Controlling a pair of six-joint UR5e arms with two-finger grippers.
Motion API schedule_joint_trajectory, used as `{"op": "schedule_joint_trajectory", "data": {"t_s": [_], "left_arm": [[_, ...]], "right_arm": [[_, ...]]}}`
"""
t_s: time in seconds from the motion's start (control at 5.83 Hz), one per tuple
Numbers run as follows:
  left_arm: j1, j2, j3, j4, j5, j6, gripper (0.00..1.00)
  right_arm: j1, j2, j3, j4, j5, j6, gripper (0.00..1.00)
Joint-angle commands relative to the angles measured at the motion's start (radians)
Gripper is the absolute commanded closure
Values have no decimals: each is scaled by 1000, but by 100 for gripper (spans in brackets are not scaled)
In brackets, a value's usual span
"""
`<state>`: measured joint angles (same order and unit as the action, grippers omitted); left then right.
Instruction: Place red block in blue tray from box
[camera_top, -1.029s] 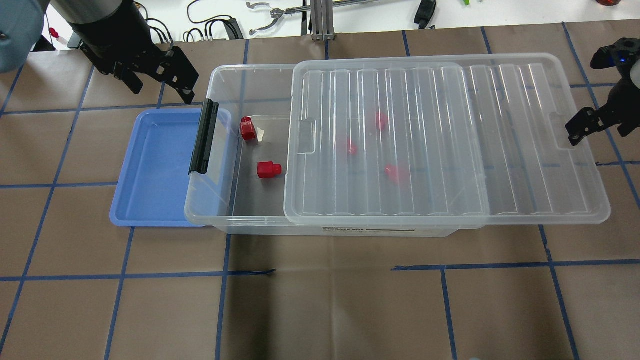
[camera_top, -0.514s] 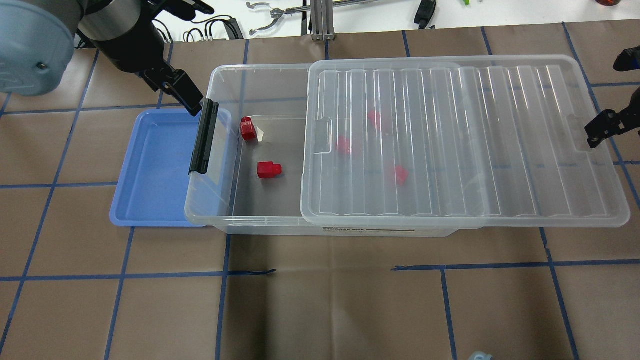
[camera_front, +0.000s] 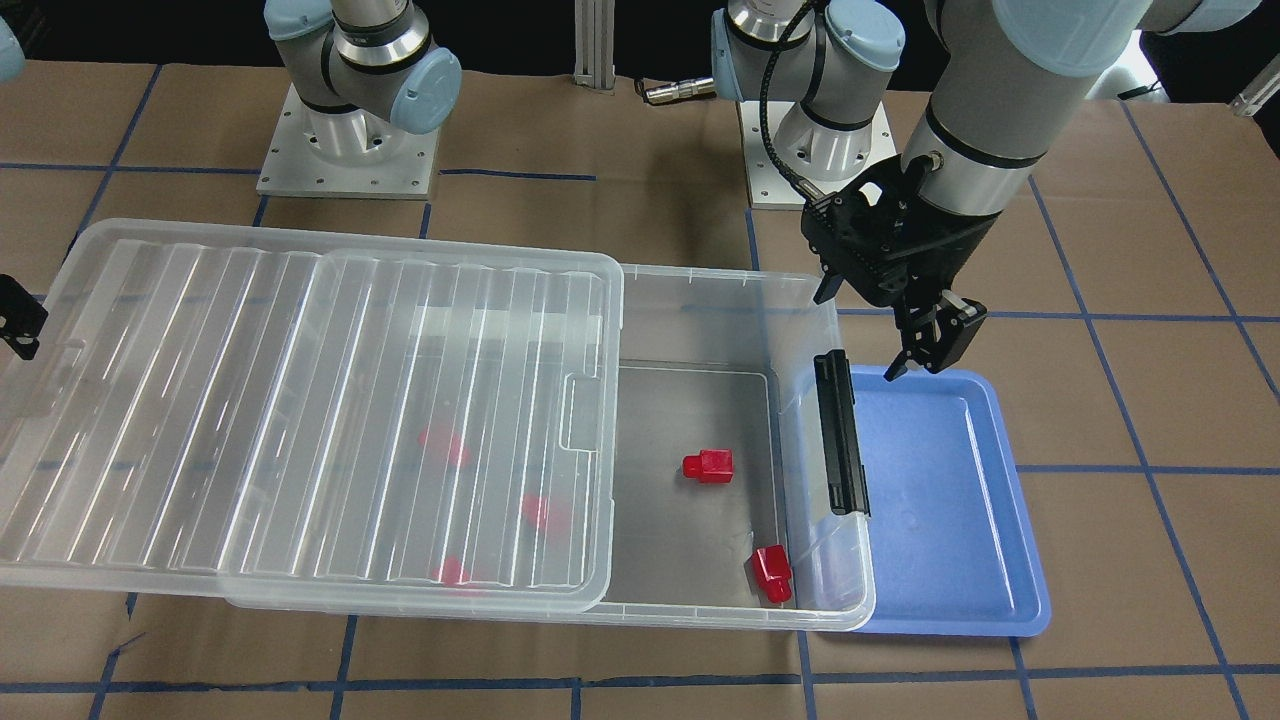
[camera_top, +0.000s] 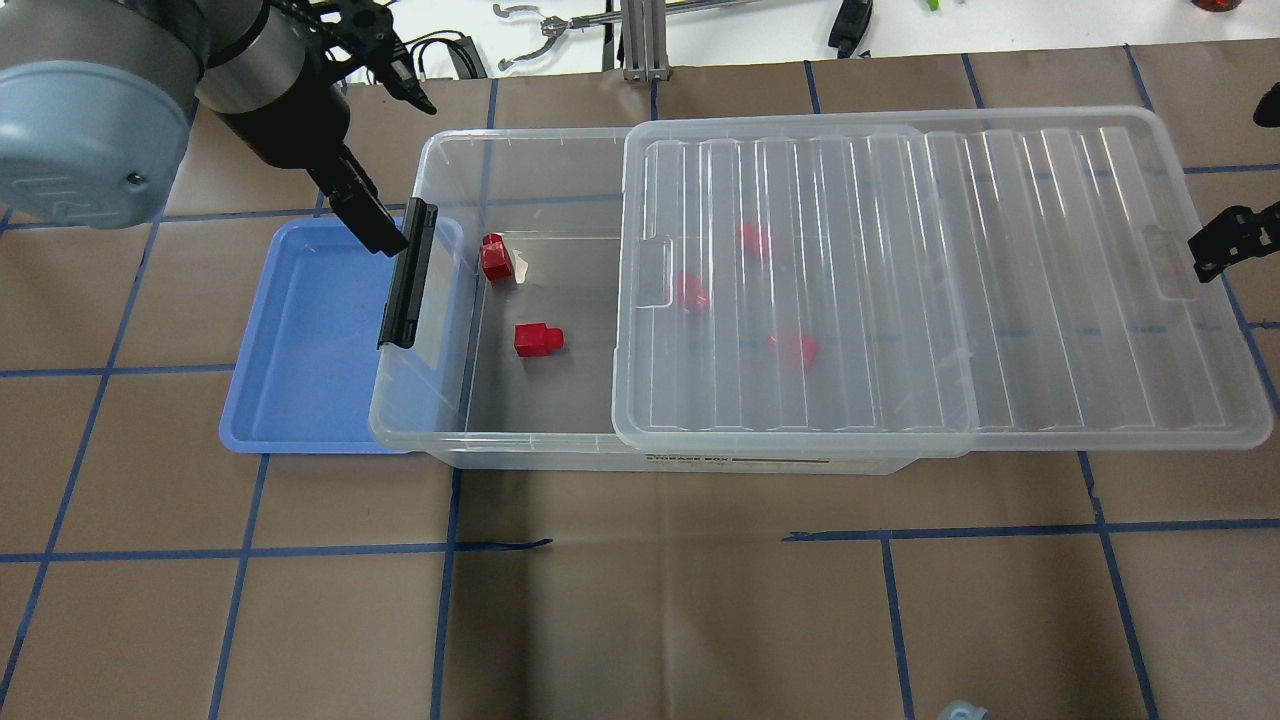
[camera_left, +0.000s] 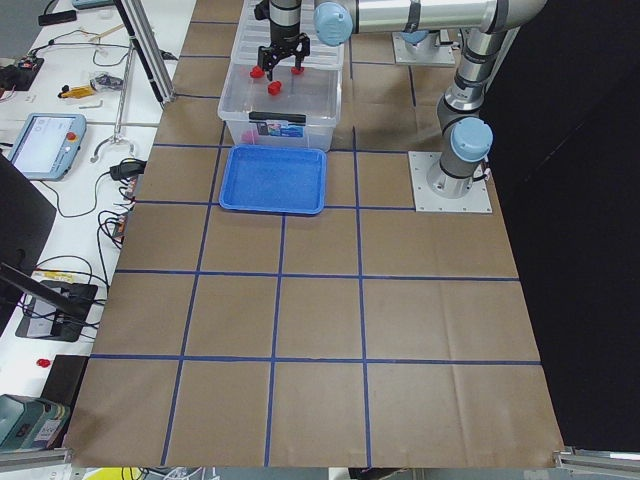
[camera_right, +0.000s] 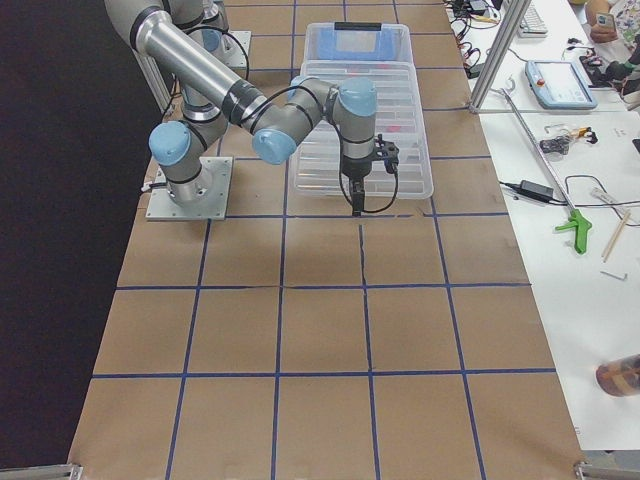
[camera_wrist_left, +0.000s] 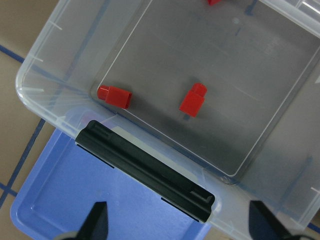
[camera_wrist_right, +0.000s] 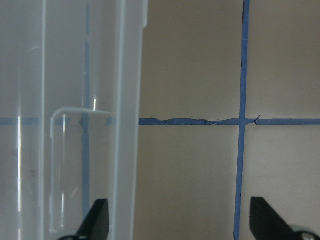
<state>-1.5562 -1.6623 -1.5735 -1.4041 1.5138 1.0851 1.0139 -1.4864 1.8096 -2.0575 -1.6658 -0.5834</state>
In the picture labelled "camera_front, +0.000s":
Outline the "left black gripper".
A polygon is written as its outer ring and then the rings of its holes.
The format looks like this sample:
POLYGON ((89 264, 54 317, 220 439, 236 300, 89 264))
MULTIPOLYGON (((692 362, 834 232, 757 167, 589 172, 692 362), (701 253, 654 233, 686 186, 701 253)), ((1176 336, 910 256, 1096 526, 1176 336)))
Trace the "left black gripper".
POLYGON ((803 237, 822 269, 813 302, 832 302, 849 284, 869 305, 893 309, 901 350, 884 370, 887 382, 910 369, 952 366, 988 316, 984 304, 950 288, 997 217, 927 202, 922 186, 938 169, 924 156, 906 167, 893 156, 803 208, 803 237))

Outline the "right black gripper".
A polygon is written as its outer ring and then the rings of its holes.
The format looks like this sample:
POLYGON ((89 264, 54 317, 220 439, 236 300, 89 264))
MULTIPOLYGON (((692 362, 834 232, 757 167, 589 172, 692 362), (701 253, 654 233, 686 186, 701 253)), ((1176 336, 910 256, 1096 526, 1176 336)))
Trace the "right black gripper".
POLYGON ((47 309, 15 278, 1 274, 1 340, 22 360, 32 360, 40 350, 40 333, 49 318, 47 309))

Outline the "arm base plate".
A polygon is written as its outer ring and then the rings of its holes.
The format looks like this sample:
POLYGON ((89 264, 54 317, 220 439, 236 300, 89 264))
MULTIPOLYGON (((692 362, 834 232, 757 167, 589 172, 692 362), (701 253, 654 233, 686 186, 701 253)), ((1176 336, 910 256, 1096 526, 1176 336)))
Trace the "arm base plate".
MULTIPOLYGON (((759 124, 759 102, 737 105, 749 204, 760 210, 797 210, 803 196, 772 164, 759 124)), ((818 126, 795 102, 771 101, 769 135, 780 159, 823 193, 833 193, 878 161, 897 154, 884 108, 860 129, 818 126)))
POLYGON ((268 197, 426 200, 442 132, 411 135, 356 110, 326 114, 289 87, 256 191, 268 197))

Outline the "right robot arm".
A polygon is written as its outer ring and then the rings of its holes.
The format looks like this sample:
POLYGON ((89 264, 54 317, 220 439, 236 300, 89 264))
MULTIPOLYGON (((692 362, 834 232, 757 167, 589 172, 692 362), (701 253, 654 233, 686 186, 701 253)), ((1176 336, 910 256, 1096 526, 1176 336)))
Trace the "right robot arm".
POLYGON ((384 136, 428 136, 452 113, 463 72, 412 1, 268 1, 262 10, 316 149, 333 168, 393 156, 384 136))

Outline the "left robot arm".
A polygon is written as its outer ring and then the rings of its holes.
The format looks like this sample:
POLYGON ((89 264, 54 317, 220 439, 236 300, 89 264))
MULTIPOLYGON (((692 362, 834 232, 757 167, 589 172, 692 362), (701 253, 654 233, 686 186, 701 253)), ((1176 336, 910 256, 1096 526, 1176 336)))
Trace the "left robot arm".
POLYGON ((815 302, 842 284, 891 307, 901 348, 884 372, 952 366, 986 320, 954 292, 978 243, 1051 149, 1132 32, 1228 28, 1253 1, 928 1, 948 60, 902 151, 858 173, 803 168, 768 105, 810 129, 867 132, 908 33, 878 1, 730 1, 710 23, 716 92, 755 101, 769 164, 803 199, 819 258, 815 302))

